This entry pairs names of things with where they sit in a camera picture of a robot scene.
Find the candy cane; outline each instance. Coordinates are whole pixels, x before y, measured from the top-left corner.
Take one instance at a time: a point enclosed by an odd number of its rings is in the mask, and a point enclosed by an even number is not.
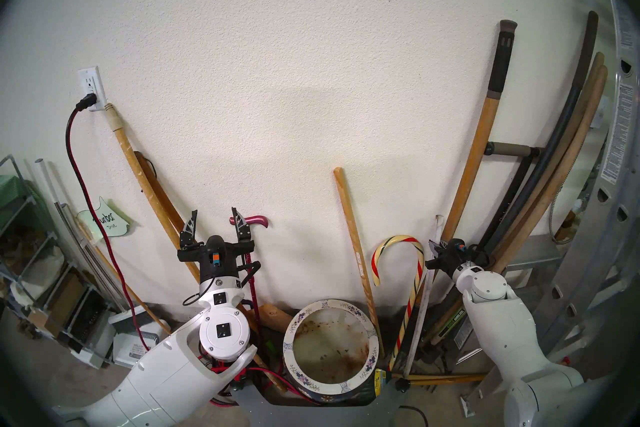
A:
[[[411,285],[411,294],[409,295],[409,302],[407,303],[406,310],[404,311],[404,319],[402,320],[402,325],[400,326],[400,332],[398,333],[398,337],[396,339],[396,345],[393,348],[393,354],[391,355],[391,359],[389,360],[389,370],[393,370],[393,365],[396,362],[396,358],[398,357],[398,352],[400,351],[400,346],[402,344],[402,340],[405,337],[405,330],[407,329],[407,325],[409,323],[409,317],[411,316],[411,311],[414,309],[415,296],[418,294],[418,289],[420,289],[420,281],[422,280],[423,270],[424,270],[424,249],[423,246],[418,242],[417,239],[411,236],[394,236],[389,237],[384,243],[376,248],[375,253],[371,257],[371,271],[373,272],[373,283],[375,285],[380,285],[380,277],[378,275],[378,261],[380,259],[380,255],[384,250],[386,250],[389,246],[396,243],[411,243],[415,246],[415,249],[418,250],[418,270],[415,274],[415,278],[413,284]]]

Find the ladder label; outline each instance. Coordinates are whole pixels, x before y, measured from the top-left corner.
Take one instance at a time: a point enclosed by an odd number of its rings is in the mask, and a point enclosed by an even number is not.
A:
[[[602,168],[602,178],[615,185],[620,169],[622,168],[622,160],[625,157],[625,148],[629,138],[629,125],[631,124],[631,110],[634,97],[634,89],[632,86],[620,84],[620,91],[617,98],[616,114],[613,120],[613,135],[609,141],[609,150],[607,150],[607,159]]]
[[[622,12],[619,13],[617,18],[620,22],[620,46],[623,48],[633,49],[634,42],[633,42],[633,36],[631,35],[631,32],[632,32],[631,21],[626,16],[626,14]]]
[[[456,337],[453,340],[456,343],[458,349],[462,349],[465,345],[467,338],[471,335],[471,331],[474,329],[471,319],[466,319],[465,323],[460,326],[460,330],[457,331]]]

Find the ceramic pot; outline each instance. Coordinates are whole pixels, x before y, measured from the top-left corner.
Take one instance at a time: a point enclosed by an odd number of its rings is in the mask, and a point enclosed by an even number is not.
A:
[[[284,363],[293,385],[323,403],[353,397],[376,368],[378,336],[356,306],[321,300],[300,310],[287,327]]]

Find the electrical outlet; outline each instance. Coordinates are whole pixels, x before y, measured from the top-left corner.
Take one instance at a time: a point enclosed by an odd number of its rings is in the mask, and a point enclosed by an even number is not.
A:
[[[95,105],[89,107],[89,111],[104,110],[104,106],[107,104],[107,97],[104,95],[103,82],[100,80],[98,67],[81,68],[78,70],[78,77],[82,88],[82,97],[90,93],[95,93],[98,96],[98,101]]]

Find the sticker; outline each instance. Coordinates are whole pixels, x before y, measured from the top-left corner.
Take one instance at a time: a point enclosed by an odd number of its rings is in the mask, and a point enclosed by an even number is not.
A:
[[[615,185],[622,160],[625,157],[625,148],[629,138],[629,125],[631,124],[631,111],[634,97],[634,89],[626,84],[620,84],[620,91],[617,98],[616,114],[613,119],[613,135],[609,140],[607,159],[602,167],[602,178]]]
[[[620,22],[620,46],[623,48],[629,48],[630,50],[634,47],[633,36],[631,35],[631,20],[627,17],[625,13],[619,12],[617,18]]]
[[[358,269],[360,270],[360,277],[364,277],[364,270],[362,269],[362,262],[360,260],[360,254],[356,253],[356,262],[358,262]]]
[[[131,348],[131,351],[129,352],[129,356],[130,358],[135,358],[136,360],[139,360],[140,358],[142,358],[142,355],[144,355],[145,353],[146,353],[146,349],[143,348],[142,344],[134,343],[133,348]]]
[[[376,387],[376,397],[380,395],[382,391],[382,386],[387,383],[387,372],[382,369],[376,369],[376,375],[374,377],[374,385]]]
[[[458,349],[462,349],[462,346],[465,345],[467,338],[471,335],[471,331],[474,329],[473,324],[471,323],[471,319],[466,319],[465,323],[460,326],[460,329],[457,331],[456,337],[454,338],[454,342]]]
[[[447,323],[445,328],[440,331],[438,336],[444,337],[445,335],[447,335],[447,333],[453,328],[453,326],[455,326],[455,324],[458,323],[457,321],[460,320],[463,316],[465,316],[465,313],[466,311],[464,307],[460,308],[460,310],[457,311],[457,313],[453,316],[453,318],[449,320],[449,323]]]

